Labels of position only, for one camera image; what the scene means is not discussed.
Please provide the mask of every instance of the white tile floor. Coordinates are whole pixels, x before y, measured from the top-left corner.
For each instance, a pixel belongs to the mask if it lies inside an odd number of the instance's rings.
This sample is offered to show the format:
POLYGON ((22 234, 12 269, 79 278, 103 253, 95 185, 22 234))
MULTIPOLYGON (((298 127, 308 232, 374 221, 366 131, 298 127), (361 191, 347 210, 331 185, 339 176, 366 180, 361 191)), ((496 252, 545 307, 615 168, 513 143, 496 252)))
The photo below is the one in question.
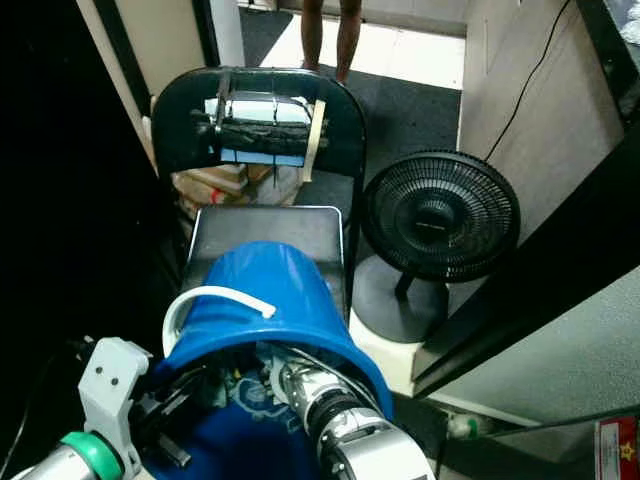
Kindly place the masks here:
MULTIPOLYGON (((337 38, 338 21, 323 20, 320 63, 336 66, 337 38)), ((464 48, 463 38, 364 23, 351 69, 462 90, 464 48)), ((300 15, 294 14, 261 66, 297 68, 302 60, 300 15)))

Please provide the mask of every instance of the fan base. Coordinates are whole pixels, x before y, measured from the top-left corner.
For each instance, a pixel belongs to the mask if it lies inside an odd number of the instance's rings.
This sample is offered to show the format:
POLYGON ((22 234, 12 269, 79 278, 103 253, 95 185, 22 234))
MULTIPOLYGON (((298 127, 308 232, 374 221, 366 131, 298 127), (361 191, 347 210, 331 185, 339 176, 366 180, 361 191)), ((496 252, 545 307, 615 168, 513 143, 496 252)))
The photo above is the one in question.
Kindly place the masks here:
POLYGON ((353 308, 369 330, 388 340, 415 343, 447 317, 449 291, 444 283, 415 279, 407 298, 395 294, 401 272, 374 255, 356 268, 353 308))

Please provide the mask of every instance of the white handle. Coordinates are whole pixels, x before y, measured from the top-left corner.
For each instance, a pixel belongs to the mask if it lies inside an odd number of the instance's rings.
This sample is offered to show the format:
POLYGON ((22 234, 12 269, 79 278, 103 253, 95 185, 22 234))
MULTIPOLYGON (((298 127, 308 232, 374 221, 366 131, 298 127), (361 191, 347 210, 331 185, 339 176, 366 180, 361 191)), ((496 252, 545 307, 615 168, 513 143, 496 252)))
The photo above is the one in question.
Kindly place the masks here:
POLYGON ((259 311, 262 314, 262 318, 271 318, 273 314, 276 313, 276 307, 273 305, 263 302, 251 295, 247 295, 244 292, 234 290, 233 288, 217 287, 214 285, 192 288, 178 295, 178 297, 171 302, 164 316, 164 322, 162 322, 162 349, 164 350, 165 357, 169 356, 180 337, 179 328, 181 325, 177 325, 180 308, 189 300, 202 296, 228 298, 229 300, 259 311))

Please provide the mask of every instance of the black chair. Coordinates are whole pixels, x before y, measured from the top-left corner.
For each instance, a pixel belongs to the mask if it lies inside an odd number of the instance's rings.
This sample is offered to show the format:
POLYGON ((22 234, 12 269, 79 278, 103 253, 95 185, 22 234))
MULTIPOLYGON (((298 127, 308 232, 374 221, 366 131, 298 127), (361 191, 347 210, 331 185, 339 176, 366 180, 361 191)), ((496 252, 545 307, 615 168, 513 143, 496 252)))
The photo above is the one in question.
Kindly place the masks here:
MULTIPOLYGON (((348 245, 342 259, 342 235, 338 235, 330 227, 329 217, 339 218, 335 210, 322 212, 321 210, 297 208, 258 209, 254 207, 227 208, 207 207, 198 216, 198 225, 194 230, 193 245, 201 245, 200 235, 218 238, 222 235, 220 228, 226 229, 224 235, 235 238, 231 243, 218 242, 217 247, 196 249, 199 252, 208 251, 213 257, 220 255, 224 249, 233 247, 233 243, 250 240, 278 240, 294 244, 310 255, 320 265, 320 269, 327 278, 334 291, 334 297, 339 308, 345 312, 351 306, 351 292, 355 271, 356 249, 360 231, 361 196, 363 192, 364 166, 366 152, 366 133, 362 111, 353 96, 337 82, 321 77, 306 70, 285 69, 256 69, 256 68, 221 68, 200 69, 185 73, 171 82, 157 99, 152 116, 153 145, 158 165, 160 181, 166 185, 166 190, 173 192, 170 174, 173 172, 215 166, 215 157, 203 151, 201 138, 194 126, 193 111, 202 110, 205 99, 215 98, 223 77, 230 75, 231 88, 238 91, 272 92, 276 95, 290 97, 304 97, 313 103, 316 99, 326 102, 325 118, 328 119, 326 137, 328 145, 321 149, 316 156, 314 171, 338 174, 351 179, 350 212, 343 218, 343 223, 349 224, 348 245), (260 217, 271 218, 279 225, 278 231, 271 229, 271 233, 261 234, 264 221, 260 221, 259 228, 251 229, 251 225, 258 222, 260 217), (244 231, 241 236, 230 233, 234 228, 244 231), (331 231, 319 231, 325 228, 331 231), (332 251, 332 258, 322 257, 332 251), (344 265, 344 275, 336 275, 335 262, 344 265)), ((186 258, 187 242, 176 225, 174 243, 177 245, 179 259, 186 258)), ((214 258, 209 255, 206 264, 210 265, 214 258)), ((186 272, 186 283, 197 281, 202 272, 194 273, 193 266, 186 272)))

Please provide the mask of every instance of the green ring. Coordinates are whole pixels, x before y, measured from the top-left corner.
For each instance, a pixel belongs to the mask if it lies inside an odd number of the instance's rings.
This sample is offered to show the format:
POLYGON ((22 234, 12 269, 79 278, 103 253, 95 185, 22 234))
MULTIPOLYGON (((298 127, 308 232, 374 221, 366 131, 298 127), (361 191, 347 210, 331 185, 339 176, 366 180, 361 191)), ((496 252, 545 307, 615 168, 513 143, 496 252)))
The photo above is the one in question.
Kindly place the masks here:
POLYGON ((73 448, 100 477, 100 480, 119 480, 123 472, 118 458, 96 435, 86 432, 70 432, 60 443, 73 448))

